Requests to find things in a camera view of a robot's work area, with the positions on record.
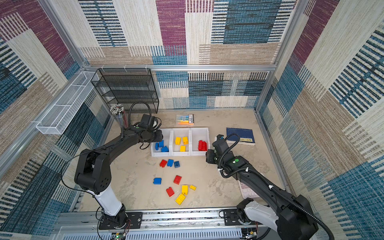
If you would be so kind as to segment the blue tall brick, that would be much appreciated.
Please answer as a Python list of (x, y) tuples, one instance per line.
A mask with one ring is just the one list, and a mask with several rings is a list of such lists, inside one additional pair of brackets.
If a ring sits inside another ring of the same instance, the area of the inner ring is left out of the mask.
[(162, 147), (161, 152), (168, 153), (169, 152), (169, 148), (167, 146), (164, 146), (164, 147)]

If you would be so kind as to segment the yellow brick pile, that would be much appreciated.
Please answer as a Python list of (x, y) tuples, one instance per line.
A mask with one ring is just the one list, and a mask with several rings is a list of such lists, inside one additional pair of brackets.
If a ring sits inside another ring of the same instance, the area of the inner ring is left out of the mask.
[(182, 140), (183, 140), (183, 144), (184, 144), (184, 145), (188, 145), (188, 144), (189, 144), (189, 139), (188, 139), (188, 137), (183, 137)]

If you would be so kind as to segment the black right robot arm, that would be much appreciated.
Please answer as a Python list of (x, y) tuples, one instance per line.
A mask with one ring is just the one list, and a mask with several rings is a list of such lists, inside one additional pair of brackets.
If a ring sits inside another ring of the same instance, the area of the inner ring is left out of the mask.
[(242, 156), (235, 156), (232, 149), (239, 143), (228, 145), (229, 137), (217, 135), (213, 148), (206, 152), (206, 162), (217, 165), (225, 179), (233, 177), (261, 197), (267, 206), (260, 206), (249, 199), (238, 205), (240, 222), (261, 223), (278, 233), (282, 240), (309, 240), (319, 228), (323, 228), (330, 240), (335, 238), (330, 228), (315, 214), (307, 198), (294, 196), (278, 187), (258, 172)]

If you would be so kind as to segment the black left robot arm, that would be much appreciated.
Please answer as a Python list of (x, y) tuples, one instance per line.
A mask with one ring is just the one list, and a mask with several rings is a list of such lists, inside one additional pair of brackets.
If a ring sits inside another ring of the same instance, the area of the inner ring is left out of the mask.
[[(148, 113), (133, 124), (131, 111), (137, 105), (145, 105)], [(96, 200), (102, 210), (101, 220), (113, 229), (125, 228), (128, 216), (125, 205), (117, 198), (111, 186), (114, 179), (112, 165), (115, 161), (122, 161), (131, 147), (140, 145), (140, 149), (145, 150), (164, 138), (160, 129), (161, 119), (152, 114), (148, 103), (135, 102), (129, 110), (127, 119), (120, 121), (120, 136), (93, 150), (85, 149), (75, 156), (78, 160), (74, 174), (74, 183), (79, 186), (77, 190)]]

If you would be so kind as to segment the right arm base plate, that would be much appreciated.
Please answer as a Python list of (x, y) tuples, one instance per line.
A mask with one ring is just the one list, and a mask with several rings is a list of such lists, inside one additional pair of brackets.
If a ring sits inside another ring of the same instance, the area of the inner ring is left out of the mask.
[(259, 222), (251, 221), (243, 209), (222, 209), (219, 217), (225, 221), (226, 226), (256, 226)]

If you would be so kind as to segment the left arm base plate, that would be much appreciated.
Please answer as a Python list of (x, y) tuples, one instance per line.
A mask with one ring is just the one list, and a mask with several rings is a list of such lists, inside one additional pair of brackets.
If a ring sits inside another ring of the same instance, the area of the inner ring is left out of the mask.
[(143, 212), (118, 213), (117, 216), (102, 214), (99, 230), (139, 229), (142, 224)]

